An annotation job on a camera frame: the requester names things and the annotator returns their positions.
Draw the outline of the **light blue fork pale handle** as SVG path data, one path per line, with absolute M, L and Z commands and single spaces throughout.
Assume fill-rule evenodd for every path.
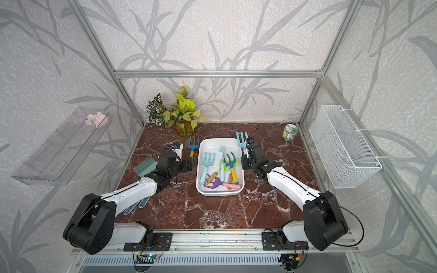
M 236 138 L 237 138 L 238 146 L 242 150 L 242 153 L 247 158 L 249 158 L 248 150 L 247 150 L 247 147 L 246 147 L 246 141 L 249 138 L 248 137 L 248 133 L 247 132 L 244 132 L 244 133 L 243 132 L 240 132 L 240 133 L 237 132 L 236 133 Z

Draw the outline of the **dark teal rake yellow handle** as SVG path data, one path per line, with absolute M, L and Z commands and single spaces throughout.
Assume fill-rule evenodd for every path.
M 239 184 L 239 180 L 238 180 L 238 177 L 237 177 L 235 169 L 234 169 L 236 157 L 235 157 L 233 152 L 231 152 L 231 155 L 232 155 L 232 158 L 229 156 L 229 154 L 226 154 L 227 159 L 225 160 L 225 162 L 226 162 L 226 165 L 231 168 L 231 173 L 233 176 L 233 184 Z

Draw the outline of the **dark teal fork yellow handle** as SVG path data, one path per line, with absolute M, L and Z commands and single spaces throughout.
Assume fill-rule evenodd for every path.
M 190 137 L 188 148 L 190 149 L 190 158 L 194 157 L 195 150 L 200 147 L 200 138 L 195 138 L 194 136 Z

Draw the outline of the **white plastic storage box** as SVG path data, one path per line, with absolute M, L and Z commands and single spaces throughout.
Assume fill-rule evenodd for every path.
M 236 138 L 211 138 L 200 142 L 196 189 L 203 196 L 232 196 L 245 186 Z

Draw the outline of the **light blue rake pale handle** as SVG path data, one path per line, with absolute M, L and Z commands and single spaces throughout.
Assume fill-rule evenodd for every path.
M 203 172 L 202 172 L 200 180 L 199 180 L 200 184 L 204 184 L 206 182 L 208 168 L 214 165 L 215 158 L 216 158 L 215 153 L 210 153 L 210 152 L 204 153 L 204 159 L 202 162 Z
M 220 160 L 220 169 L 221 169 L 221 173 L 220 173 L 220 180 L 222 183 L 225 182 L 225 169 L 224 169 L 224 165 L 226 164 L 225 162 L 225 154 L 226 154 L 226 149 L 225 147 L 221 146 L 218 150 L 220 153 L 222 153 L 222 159 Z

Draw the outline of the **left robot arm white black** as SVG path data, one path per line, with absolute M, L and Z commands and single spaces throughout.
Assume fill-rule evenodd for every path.
M 193 163 L 193 158 L 183 160 L 178 152 L 166 151 L 155 169 L 139 181 L 103 195 L 86 195 L 68 222 L 63 238 L 88 254 L 122 243 L 149 248 L 153 238 L 151 227 L 137 222 L 117 223 L 116 217 L 131 205 L 163 191 L 178 173 L 192 171 Z

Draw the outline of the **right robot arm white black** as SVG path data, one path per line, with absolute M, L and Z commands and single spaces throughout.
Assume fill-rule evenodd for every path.
M 257 178 L 280 190 L 303 212 L 303 220 L 291 221 L 277 229 L 283 244 L 309 242 L 323 251 L 348 233 L 349 227 L 333 193 L 315 190 L 284 167 L 269 161 L 262 145 L 253 138 L 245 141 L 244 151 L 243 169 L 251 169 Z

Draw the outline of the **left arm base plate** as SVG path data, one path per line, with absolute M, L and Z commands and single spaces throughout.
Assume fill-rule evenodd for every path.
M 172 233 L 150 233 L 139 243 L 126 243 L 124 251 L 141 252 L 141 251 L 157 251 L 165 252 L 170 250 Z

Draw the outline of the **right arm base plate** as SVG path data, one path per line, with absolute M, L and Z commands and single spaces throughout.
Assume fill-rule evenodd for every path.
M 273 250 L 308 250 L 308 243 L 305 241 L 291 242 L 281 232 L 274 232 L 270 229 L 261 233 L 262 248 L 265 251 Z

